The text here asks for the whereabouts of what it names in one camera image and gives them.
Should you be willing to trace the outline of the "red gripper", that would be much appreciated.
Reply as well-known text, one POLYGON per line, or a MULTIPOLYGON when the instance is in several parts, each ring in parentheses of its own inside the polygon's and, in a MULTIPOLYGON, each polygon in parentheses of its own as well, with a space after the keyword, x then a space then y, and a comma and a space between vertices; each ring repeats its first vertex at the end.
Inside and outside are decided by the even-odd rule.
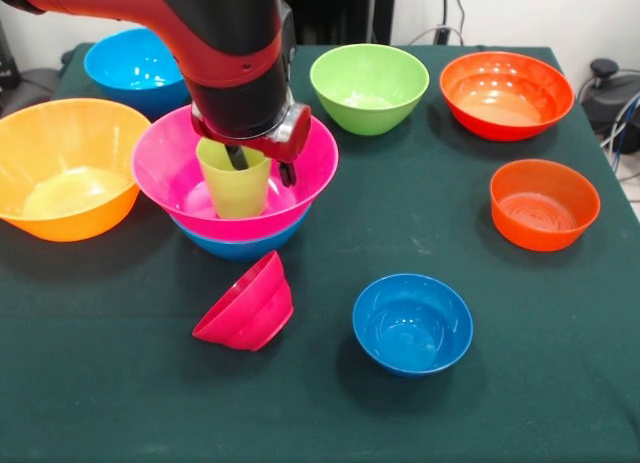
POLYGON ((311 109, 308 105, 290 105, 284 118, 274 128, 247 138, 224 136, 211 129, 196 105, 191 106, 191 123, 197 134, 224 145, 232 167, 236 171, 249 168, 243 147, 257 150, 278 162, 281 183, 292 187, 297 182, 292 162, 302 152, 311 128, 311 109))

